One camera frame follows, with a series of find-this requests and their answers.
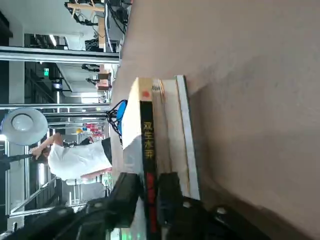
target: cable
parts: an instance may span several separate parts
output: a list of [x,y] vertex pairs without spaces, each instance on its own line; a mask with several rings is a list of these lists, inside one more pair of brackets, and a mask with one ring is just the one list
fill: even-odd
[[120,27],[119,23],[118,23],[117,20],[116,20],[116,17],[115,17],[115,15],[114,15],[115,12],[114,12],[114,10],[111,8],[111,4],[110,4],[109,0],[105,0],[105,3],[106,3],[107,6],[108,6],[108,10],[110,11],[111,17],[113,18],[116,26],[117,26],[117,27],[120,29],[120,31],[125,35],[125,34],[126,34],[125,31],[123,31],[123,29]]
[[123,25],[127,25],[122,19],[119,18],[119,16],[117,16],[117,13],[113,10],[112,6],[111,6],[111,3],[110,3],[110,0],[106,0],[106,3],[108,5],[108,9],[110,10],[111,14],[113,15],[113,17],[115,17],[116,19],[119,20],[119,22]]
[[[99,15],[95,14],[95,15],[93,16],[93,19],[92,19],[92,22],[93,22],[93,23],[95,22],[95,17],[104,18],[104,16],[99,16]],[[103,39],[103,38],[106,36],[106,35],[101,36],[101,35],[99,34],[99,32],[97,32],[97,30],[95,30],[94,26],[92,26],[92,29],[93,29],[93,31],[94,31],[100,38]]]

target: person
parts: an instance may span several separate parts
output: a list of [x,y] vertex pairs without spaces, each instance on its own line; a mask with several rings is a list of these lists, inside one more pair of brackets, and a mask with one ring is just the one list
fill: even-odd
[[56,133],[32,148],[31,152],[36,160],[47,163],[51,173],[62,180],[79,179],[93,173],[98,175],[112,167],[110,138],[71,148],[63,145],[62,136]]

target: metal rack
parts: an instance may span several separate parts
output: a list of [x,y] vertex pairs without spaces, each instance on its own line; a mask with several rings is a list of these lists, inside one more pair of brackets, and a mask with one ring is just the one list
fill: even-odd
[[[7,47],[0,46],[0,60],[3,61],[25,61],[25,62],[50,62],[50,63],[86,63],[86,64],[118,64],[119,54],[118,53],[107,53],[107,52],[88,52],[88,51],[72,51],[72,50],[56,50],[56,49],[42,49],[42,48],[27,48],[27,47]],[[71,109],[71,108],[101,108],[102,111],[95,111],[92,114],[98,115],[97,118],[103,118],[103,114],[109,109],[108,103],[93,103],[93,104],[83,104],[83,103],[49,103],[49,104],[23,104],[23,103],[10,103],[10,104],[0,104],[0,110],[13,110],[17,108],[35,108],[35,109]],[[70,113],[45,113],[47,117],[59,117],[64,115],[67,118],[78,117],[79,112]],[[82,116],[88,116],[90,112],[81,112]],[[82,123],[93,123],[92,120],[84,121],[68,121],[68,122],[54,122],[50,123],[50,128],[54,134],[56,129],[67,129],[67,128],[78,128],[81,126],[70,126],[69,124],[82,124]],[[104,123],[104,120],[98,120],[96,122]],[[54,125],[68,124],[65,127],[53,127]],[[9,143],[5,141],[5,154],[9,156]],[[29,151],[29,146],[25,147],[25,152]],[[30,194],[30,165],[29,160],[24,160],[24,175],[25,175],[25,200],[20,203],[15,208],[11,209],[11,199],[10,199],[10,170],[5,172],[5,214],[9,218],[24,217],[35,214],[42,214],[50,211],[53,207],[39,208],[33,210],[22,210],[26,204],[37,197],[42,191],[44,191],[50,184],[56,181],[56,178],[50,179],[48,177],[48,182],[40,187],[36,192]],[[70,205],[69,207],[78,208],[84,206],[83,204]]]

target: black object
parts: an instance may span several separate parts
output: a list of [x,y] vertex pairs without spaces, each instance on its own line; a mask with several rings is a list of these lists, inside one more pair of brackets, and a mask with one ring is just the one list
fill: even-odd
[[158,221],[169,227],[168,240],[270,240],[232,208],[208,212],[202,202],[183,196],[176,172],[161,174],[158,186]]
[[104,240],[107,231],[130,227],[140,191],[136,174],[121,173],[109,197],[91,200],[77,213],[72,208],[55,207],[6,239]]
[[0,163],[12,163],[15,161],[19,161],[21,159],[27,159],[32,157],[32,154],[23,154],[23,155],[15,155],[15,156],[7,156],[6,154],[2,155],[0,158]]
[[100,69],[99,69],[99,65],[96,64],[88,64],[88,63],[84,63],[82,64],[82,69],[87,70],[89,72],[94,72],[94,73],[99,73]]
[[[217,206],[208,212],[200,201],[183,197],[178,181],[176,172],[159,178],[159,222],[169,227],[166,239],[270,240],[228,206]],[[114,228],[131,226],[142,190],[137,174],[121,173],[109,197],[91,200],[77,213],[71,208],[56,207],[6,239],[104,240]]]
[[93,84],[94,86],[100,81],[99,79],[93,80],[91,78],[85,79],[88,83]]
[[[74,3],[76,3],[76,2],[70,0],[69,2],[65,2],[65,3],[64,3],[64,7],[65,7],[65,8],[68,10],[68,12],[72,15],[74,9],[68,7],[68,4],[69,4],[69,3],[74,4]],[[83,25],[83,26],[90,26],[90,27],[91,27],[91,26],[98,26],[98,23],[97,23],[97,22],[96,22],[96,23],[95,23],[95,22],[91,22],[91,21],[88,20],[88,19],[80,20],[79,17],[78,17],[76,14],[73,15],[73,19],[74,19],[78,24],[81,24],[81,25]]]

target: ceiling light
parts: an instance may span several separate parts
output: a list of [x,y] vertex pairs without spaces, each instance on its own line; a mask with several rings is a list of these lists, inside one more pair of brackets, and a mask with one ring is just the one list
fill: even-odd
[[5,141],[7,140],[7,137],[3,134],[0,134],[0,141]]
[[50,39],[51,39],[52,44],[53,44],[54,46],[57,46],[57,42],[56,42],[55,37],[54,37],[52,34],[50,34],[49,37],[50,37]]
[[41,187],[45,184],[45,165],[43,163],[39,164],[39,184]]

